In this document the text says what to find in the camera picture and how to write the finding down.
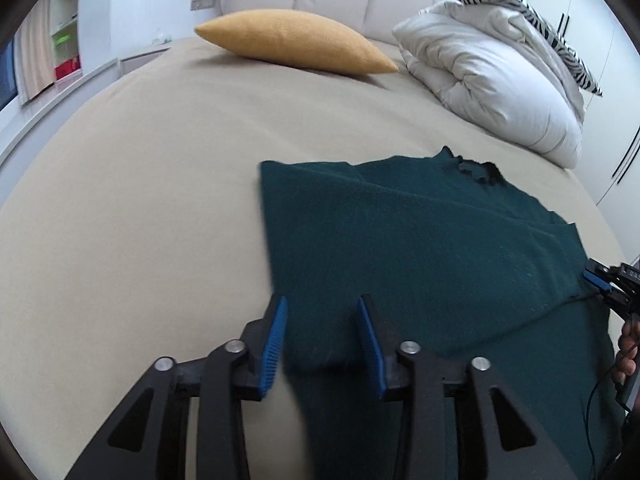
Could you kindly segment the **person's right hand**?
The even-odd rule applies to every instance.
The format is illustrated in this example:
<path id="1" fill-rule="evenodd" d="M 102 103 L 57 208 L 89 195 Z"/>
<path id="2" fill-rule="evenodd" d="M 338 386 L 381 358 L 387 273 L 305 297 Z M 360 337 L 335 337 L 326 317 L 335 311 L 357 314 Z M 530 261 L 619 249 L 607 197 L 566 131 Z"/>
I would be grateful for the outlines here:
<path id="1" fill-rule="evenodd" d="M 636 371 L 637 365 L 634 362 L 638 353 L 637 344 L 639 341 L 639 323 L 627 321 L 620 333 L 618 340 L 618 352 L 616 354 L 614 372 L 612 374 L 616 385 L 623 385 L 625 380 Z"/>

